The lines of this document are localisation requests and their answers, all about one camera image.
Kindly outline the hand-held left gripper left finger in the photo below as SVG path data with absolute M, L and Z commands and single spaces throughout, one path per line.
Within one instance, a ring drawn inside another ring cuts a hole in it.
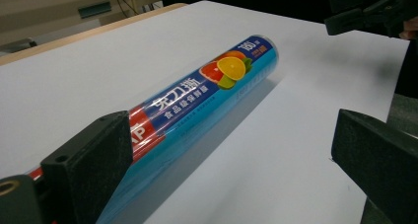
M 58 224 L 95 224 L 133 161 L 127 111 L 89 124 L 40 162 Z

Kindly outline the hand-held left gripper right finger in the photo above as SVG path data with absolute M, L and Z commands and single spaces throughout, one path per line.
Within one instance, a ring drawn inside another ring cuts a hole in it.
M 418 139 L 341 110 L 331 156 L 393 224 L 418 224 Z

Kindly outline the blue cling film roll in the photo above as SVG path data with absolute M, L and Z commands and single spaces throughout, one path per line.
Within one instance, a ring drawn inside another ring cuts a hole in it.
M 133 161 L 95 224 L 104 223 L 275 68 L 278 51 L 250 36 L 128 112 Z

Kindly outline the white table cover sheet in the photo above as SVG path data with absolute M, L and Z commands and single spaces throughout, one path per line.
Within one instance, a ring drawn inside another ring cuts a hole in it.
M 110 224 L 360 224 L 335 121 L 386 119 L 407 42 L 208 1 L 0 57 L 0 179 L 251 35 L 274 42 L 275 70 Z

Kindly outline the dark rectangular wall vent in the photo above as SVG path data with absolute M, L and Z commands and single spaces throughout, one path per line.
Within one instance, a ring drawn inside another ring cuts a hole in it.
M 78 13 L 81 19 L 91 18 L 100 14 L 104 14 L 111 11 L 111 5 L 109 1 L 100 2 L 93 5 L 80 7 Z

